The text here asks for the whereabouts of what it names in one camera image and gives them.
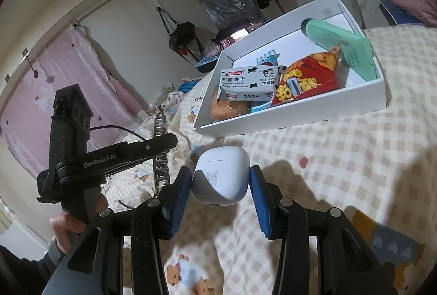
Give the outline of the person's left hand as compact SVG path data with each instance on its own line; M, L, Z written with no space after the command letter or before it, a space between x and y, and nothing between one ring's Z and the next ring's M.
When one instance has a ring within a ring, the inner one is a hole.
M72 245L70 233L81 234L86 228L85 223L65 211L59 215L52 216L49 224L54 234L56 245L64 254L70 250Z

